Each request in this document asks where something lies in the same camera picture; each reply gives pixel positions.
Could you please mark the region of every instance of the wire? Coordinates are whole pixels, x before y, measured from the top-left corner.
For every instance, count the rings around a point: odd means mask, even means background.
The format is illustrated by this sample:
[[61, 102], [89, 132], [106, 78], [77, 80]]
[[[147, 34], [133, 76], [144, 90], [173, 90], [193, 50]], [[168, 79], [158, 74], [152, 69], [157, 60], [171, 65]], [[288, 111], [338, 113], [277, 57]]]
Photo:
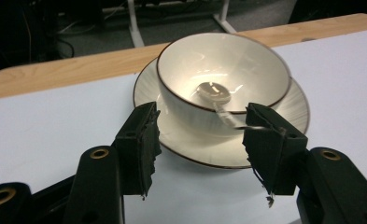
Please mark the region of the wire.
[[61, 35], [62, 33], [67, 31], [68, 29], [70, 29], [72, 26], [78, 24], [79, 22], [81, 22], [81, 21], [74, 21], [74, 22], [70, 23], [68, 26], [66, 26], [62, 30], [58, 31], [57, 34]]
[[122, 5], [124, 5], [124, 3], [122, 3], [121, 5], [119, 5], [118, 7], [116, 7], [109, 15], [105, 16], [105, 20], [107, 20], [110, 17], [114, 16], [114, 14], [116, 14], [116, 12], [119, 10], [119, 7], [121, 7]]
[[162, 6], [156, 6], [156, 7], [145, 7], [145, 9], [150, 11], [157, 11], [160, 13], [160, 17], [155, 18], [156, 20], [159, 19], [166, 19], [168, 17], [173, 17], [175, 15], [181, 15], [184, 13], [191, 13], [195, 10], [197, 10], [199, 7], [201, 7], [204, 3], [208, 3], [209, 1], [205, 0], [194, 0], [190, 2], [183, 2], [181, 4], [182, 6], [186, 5], [184, 8], [181, 8], [180, 10], [168, 10], [168, 8], [164, 8]]
[[29, 28], [28, 20], [26, 20], [25, 11], [22, 8], [22, 16], [25, 21], [26, 30], [28, 31], [28, 37], [29, 37], [29, 63], [32, 62], [32, 34], [31, 29]]
[[90, 30], [92, 30], [93, 28], [95, 28], [95, 25], [91, 25], [89, 28], [86, 28], [84, 30], [80, 30], [80, 31], [75, 31], [75, 32], [66, 32], [69, 28], [67, 28], [65, 31], [63, 32], [58, 32], [57, 34], [58, 35], [79, 35], [79, 34], [83, 34], [83, 33], [87, 33], [89, 32]]

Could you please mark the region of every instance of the metal spoon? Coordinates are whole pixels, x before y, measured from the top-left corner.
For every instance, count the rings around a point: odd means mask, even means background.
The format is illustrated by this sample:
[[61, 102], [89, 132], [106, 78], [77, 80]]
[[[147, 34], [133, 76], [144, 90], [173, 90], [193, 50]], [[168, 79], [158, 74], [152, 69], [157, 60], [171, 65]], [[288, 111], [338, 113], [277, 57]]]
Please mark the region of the metal spoon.
[[247, 126], [243, 121], [235, 118], [230, 112], [226, 111], [222, 105], [229, 103], [232, 96], [222, 85], [215, 82], [203, 82], [197, 87], [197, 92], [203, 100], [213, 105], [219, 118], [227, 126], [236, 130], [268, 130], [262, 126]]

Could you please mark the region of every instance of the ceramic bowl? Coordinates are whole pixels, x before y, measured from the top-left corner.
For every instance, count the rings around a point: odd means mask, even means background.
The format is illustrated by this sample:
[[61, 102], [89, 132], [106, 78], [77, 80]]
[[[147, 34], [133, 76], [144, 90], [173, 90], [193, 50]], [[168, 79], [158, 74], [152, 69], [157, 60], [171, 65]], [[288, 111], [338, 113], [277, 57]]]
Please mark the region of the ceramic bowl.
[[224, 108], [245, 120], [249, 102], [274, 105], [287, 93], [289, 69], [264, 45], [239, 35], [198, 34], [168, 45], [159, 56], [160, 92], [170, 112], [201, 133], [231, 136], [242, 133], [221, 122], [196, 91], [216, 82], [232, 96]]

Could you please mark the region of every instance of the white table surface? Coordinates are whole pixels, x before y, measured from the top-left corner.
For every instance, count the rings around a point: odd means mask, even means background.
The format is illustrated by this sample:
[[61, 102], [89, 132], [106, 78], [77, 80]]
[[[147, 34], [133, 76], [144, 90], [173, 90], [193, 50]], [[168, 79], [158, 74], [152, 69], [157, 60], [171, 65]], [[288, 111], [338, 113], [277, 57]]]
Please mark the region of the white table surface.
[[[367, 31], [274, 49], [310, 104], [308, 148], [345, 153], [367, 178]], [[0, 99], [0, 183], [37, 192], [73, 175], [85, 150], [109, 145], [134, 109], [137, 74]], [[291, 223], [296, 197], [276, 196], [251, 170], [220, 170], [162, 149], [144, 202], [125, 197], [127, 223]]]

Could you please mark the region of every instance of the white saucer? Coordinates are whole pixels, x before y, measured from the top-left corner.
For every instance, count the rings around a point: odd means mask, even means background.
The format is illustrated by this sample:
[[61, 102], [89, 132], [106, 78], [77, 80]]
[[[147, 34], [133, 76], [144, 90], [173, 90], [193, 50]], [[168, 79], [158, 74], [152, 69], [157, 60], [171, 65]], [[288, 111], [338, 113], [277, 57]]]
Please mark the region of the white saucer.
[[[156, 64], [157, 59], [149, 63], [137, 78], [134, 105], [157, 101], [157, 107], [161, 110], [158, 118], [160, 142], [179, 156], [203, 165], [227, 169], [249, 168], [247, 153], [242, 145], [243, 135], [223, 138], [199, 133], [182, 125], [168, 111], [160, 95]], [[309, 107], [294, 79], [287, 95], [273, 109], [305, 133], [309, 123]]]

